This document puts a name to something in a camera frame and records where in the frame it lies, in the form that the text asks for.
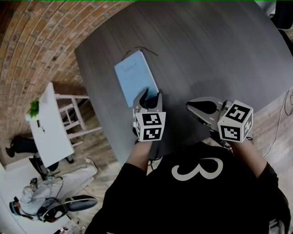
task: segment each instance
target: green plant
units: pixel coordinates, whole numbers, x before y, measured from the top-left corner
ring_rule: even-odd
[[[28,111],[31,118],[38,114],[38,99],[31,102],[31,109]]]

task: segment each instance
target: brick wall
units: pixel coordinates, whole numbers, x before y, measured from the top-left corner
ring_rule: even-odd
[[[13,14],[5,19],[5,32],[0,32],[2,151],[4,146],[9,146],[14,135],[29,132],[24,115],[31,100],[39,97],[50,81],[62,93],[85,92],[74,49],[99,25],[131,3],[132,1],[14,3]],[[0,160],[2,164],[6,164],[3,158]]]

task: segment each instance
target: black t-shirt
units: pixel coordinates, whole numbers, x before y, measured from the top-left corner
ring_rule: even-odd
[[[197,143],[148,176],[124,164],[86,234],[267,234],[274,219],[288,230],[288,201],[269,164],[256,178],[226,149]]]

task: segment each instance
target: white table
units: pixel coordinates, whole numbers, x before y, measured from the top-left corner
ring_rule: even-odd
[[[101,129],[101,127],[86,130],[85,124],[79,112],[76,99],[88,99],[88,96],[73,96],[55,94],[53,84],[49,83],[44,93],[39,98],[39,114],[36,119],[31,119],[30,127],[33,138],[36,143],[39,155],[45,167],[66,158],[74,153],[74,146],[70,142],[71,138],[78,137],[93,131]],[[56,99],[71,99],[72,104],[61,109],[58,108]],[[74,108],[78,121],[72,122],[69,118],[67,110]],[[63,122],[60,112],[66,111],[68,122]],[[78,133],[67,134],[66,130],[80,124],[84,131]]]

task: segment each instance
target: white cube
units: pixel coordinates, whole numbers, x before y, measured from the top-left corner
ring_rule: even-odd
[[[136,113],[135,128],[140,141],[159,141],[165,127],[166,112]]]
[[[235,100],[218,121],[222,140],[243,142],[253,124],[253,108]]]

